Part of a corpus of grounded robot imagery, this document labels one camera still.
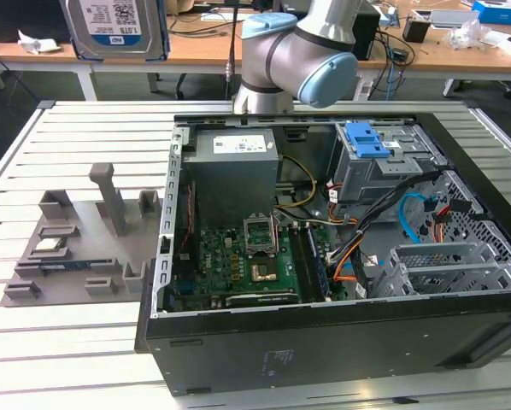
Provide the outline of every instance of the gray post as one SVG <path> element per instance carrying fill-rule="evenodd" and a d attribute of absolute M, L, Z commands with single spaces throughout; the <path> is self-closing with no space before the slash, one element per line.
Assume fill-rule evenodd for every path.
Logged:
<path fill-rule="evenodd" d="M 96 183 L 102 192 L 103 203 L 105 208 L 108 210 L 109 218 L 115 228 L 117 236 L 122 236 L 126 229 L 125 215 L 122 212 L 123 203 L 122 199 L 115 190 L 113 181 L 113 164 L 109 163 L 98 163 L 92 165 L 89 173 L 89 178 L 92 182 Z"/>

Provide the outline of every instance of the hard drive label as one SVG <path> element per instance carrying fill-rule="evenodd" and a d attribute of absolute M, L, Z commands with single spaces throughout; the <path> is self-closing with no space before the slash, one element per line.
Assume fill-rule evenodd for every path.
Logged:
<path fill-rule="evenodd" d="M 132 45 L 141 38 L 135 0 L 79 0 L 88 33 L 105 45 Z"/>

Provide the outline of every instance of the open computer tower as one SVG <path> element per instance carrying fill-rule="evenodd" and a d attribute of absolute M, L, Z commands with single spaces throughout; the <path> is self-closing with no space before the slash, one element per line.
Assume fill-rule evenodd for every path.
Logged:
<path fill-rule="evenodd" d="M 140 331 L 173 395 L 483 366 L 511 206 L 432 114 L 175 119 Z"/>

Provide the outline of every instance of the blue cable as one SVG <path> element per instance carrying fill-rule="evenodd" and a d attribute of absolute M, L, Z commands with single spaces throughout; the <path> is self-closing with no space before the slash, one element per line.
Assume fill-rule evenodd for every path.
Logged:
<path fill-rule="evenodd" d="M 422 202 L 428 201 L 429 198 L 416 192 L 406 194 L 402 196 L 402 200 L 400 200 L 400 208 L 398 209 L 398 217 L 400 219 L 400 225 L 402 225 L 403 230 L 408 234 L 413 243 L 420 243 L 419 237 L 415 232 L 413 232 L 413 229 L 411 229 L 411 227 L 409 226 L 408 222 L 406 221 L 406 215 L 403 212 L 403 207 L 405 205 L 406 199 L 408 198 L 415 198 Z"/>
<path fill-rule="evenodd" d="M 386 91 L 386 101 L 389 101 L 389 96 L 391 95 L 391 87 L 392 87 L 392 77 L 394 77 L 394 56 L 392 55 L 392 50 L 390 50 L 391 54 L 391 71 L 389 72 L 389 88 Z"/>

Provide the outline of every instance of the black computer chassis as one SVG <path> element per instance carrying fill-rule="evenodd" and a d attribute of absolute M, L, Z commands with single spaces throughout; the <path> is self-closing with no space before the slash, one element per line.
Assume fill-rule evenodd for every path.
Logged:
<path fill-rule="evenodd" d="M 412 117 L 425 129 L 511 243 L 511 206 L 436 117 L 386 115 L 395 117 Z M 172 395 L 475 368 L 511 348 L 511 292 L 150 319 L 151 281 L 136 347 L 151 352 Z"/>

